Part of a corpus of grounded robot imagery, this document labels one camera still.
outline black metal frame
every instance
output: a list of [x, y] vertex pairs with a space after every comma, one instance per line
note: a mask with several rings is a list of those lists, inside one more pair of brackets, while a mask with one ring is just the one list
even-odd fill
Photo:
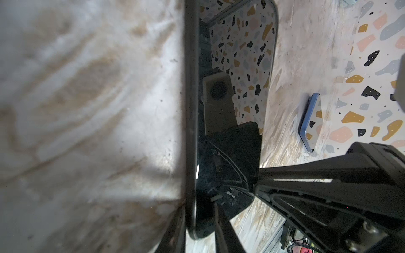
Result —
[[155, 253], [185, 253], [185, 206], [175, 213]]
[[186, 108], [186, 225], [196, 227], [196, 169], [198, 145], [198, 5], [186, 0], [184, 8], [184, 68]]
[[[332, 182], [280, 181], [322, 178]], [[254, 193], [321, 252], [405, 252], [404, 182], [403, 154], [389, 145], [355, 142], [342, 156], [261, 169]], [[213, 210], [217, 252], [245, 252], [222, 207], [214, 202]], [[176, 213], [168, 228], [176, 232], [166, 234], [185, 235], [178, 225], [184, 215]], [[168, 241], [164, 237], [161, 244]]]

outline mirror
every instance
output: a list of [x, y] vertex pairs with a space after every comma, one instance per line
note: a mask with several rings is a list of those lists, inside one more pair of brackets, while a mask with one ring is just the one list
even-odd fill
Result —
[[277, 36], [268, 0], [201, 0], [197, 8], [198, 144], [188, 226], [194, 239], [214, 231], [213, 202], [229, 219], [253, 202]]

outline pink stone chip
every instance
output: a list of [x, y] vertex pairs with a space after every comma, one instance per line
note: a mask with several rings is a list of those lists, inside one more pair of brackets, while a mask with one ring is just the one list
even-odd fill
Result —
[[360, 52], [363, 52], [366, 47], [375, 40], [374, 34], [367, 36], [366, 38], [357, 42], [357, 47]]
[[322, 128], [322, 125], [318, 125], [315, 129], [318, 135], [320, 135], [320, 133], [321, 133], [321, 128]]
[[256, 28], [259, 27], [260, 24], [259, 24], [259, 21], [254, 17], [249, 21], [248, 25], [249, 25], [250, 30], [254, 31]]
[[341, 127], [330, 133], [329, 139], [336, 142], [344, 143], [353, 136], [352, 131], [348, 127]]
[[250, 115], [246, 115], [245, 120], [246, 120], [246, 122], [250, 122], [250, 121], [252, 121], [252, 117]]
[[384, 15], [382, 15], [381, 17], [379, 17], [378, 19], [376, 19], [373, 22], [374, 27], [377, 30], [380, 29], [381, 27], [383, 27], [387, 23], [387, 18], [388, 18], [387, 14], [384, 13]]
[[396, 140], [393, 143], [391, 143], [390, 145], [399, 148], [399, 147], [403, 147], [405, 146], [405, 140]]
[[405, 36], [399, 37], [395, 43], [395, 47], [398, 49], [405, 49]]
[[345, 93], [343, 93], [343, 96], [347, 96], [347, 95], [353, 93], [354, 91], [355, 91], [354, 88], [350, 88], [350, 89], [348, 89]]

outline marble surface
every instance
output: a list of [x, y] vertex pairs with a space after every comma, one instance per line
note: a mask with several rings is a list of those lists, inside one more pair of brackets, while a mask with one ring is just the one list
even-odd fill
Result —
[[234, 0], [200, 0], [198, 11], [201, 20], [208, 22], [210, 19], [220, 14], [223, 10], [229, 7]]
[[[361, 9], [359, 4], [349, 6], [343, 1], [276, 3], [280, 23], [264, 122], [262, 168], [324, 158]], [[314, 92], [321, 95], [323, 126], [315, 151], [309, 154], [298, 126]]]
[[185, 185], [184, 2], [0, 3], [2, 252], [147, 252]]
[[[392, 145], [405, 152], [405, 113], [394, 96], [398, 63], [405, 55], [405, 3], [386, 0], [371, 5], [360, 0], [358, 4], [368, 8], [355, 30], [353, 51], [343, 75], [346, 80], [339, 84], [327, 157], [345, 154], [355, 141]], [[388, 33], [392, 24], [400, 26]], [[374, 39], [364, 43], [366, 38]]]

